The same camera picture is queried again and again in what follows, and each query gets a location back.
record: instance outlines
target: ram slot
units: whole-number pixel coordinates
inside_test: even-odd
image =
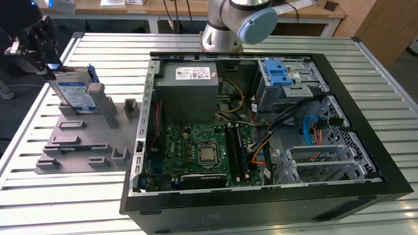
[[[247,154],[246,154],[246,149],[243,147],[243,139],[242,139],[239,126],[236,127],[236,135],[238,135],[238,143],[239,143],[239,155],[240,155],[239,163],[242,167],[242,173],[243,173],[243,177],[248,179],[250,175],[247,174],[248,173]]]
[[[246,171],[243,168],[243,145],[239,134],[239,128],[235,126],[226,126],[224,128],[227,154],[230,162],[231,179],[240,182],[244,179]]]

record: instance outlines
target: desk leg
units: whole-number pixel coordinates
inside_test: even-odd
[[[157,16],[148,16],[149,33],[157,34]]]
[[[340,18],[328,19],[328,24],[326,25],[324,30],[322,31],[320,37],[332,37],[336,27],[339,25],[339,22],[340,22]]]

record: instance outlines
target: motherboard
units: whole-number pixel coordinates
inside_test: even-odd
[[[155,190],[260,185],[259,171],[247,165],[250,144],[246,125],[168,126],[164,158],[149,164]]]

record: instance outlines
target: wooden desk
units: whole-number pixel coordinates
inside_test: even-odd
[[[331,37],[338,27],[339,21],[346,18],[346,13],[336,7],[335,11],[323,9],[326,0],[319,0],[319,7],[310,6],[300,9],[299,23],[326,24],[322,36]],[[176,18],[175,3],[165,0],[168,12],[172,19]],[[163,0],[147,0],[144,5],[127,4],[125,8],[100,9],[100,0],[76,0],[76,14],[67,15],[51,9],[41,9],[43,13],[57,19],[104,19],[104,20],[147,20],[151,33],[157,33],[157,21],[167,20]],[[206,21],[208,14],[208,3],[204,0],[189,2],[191,15],[193,21]],[[185,0],[177,0],[179,20],[187,21],[188,10]],[[294,23],[295,11],[288,12],[278,18],[278,23]]]

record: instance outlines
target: green motherboard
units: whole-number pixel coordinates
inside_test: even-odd
[[[243,147],[247,149],[247,145],[251,144],[248,127],[240,126],[239,132]],[[226,174],[226,187],[260,185],[256,167],[247,169],[247,177],[242,180],[236,180],[231,176],[226,126],[223,125],[168,126],[164,155],[160,166],[163,175]],[[153,185],[157,187],[157,191],[173,190],[172,184],[167,180],[157,180]]]

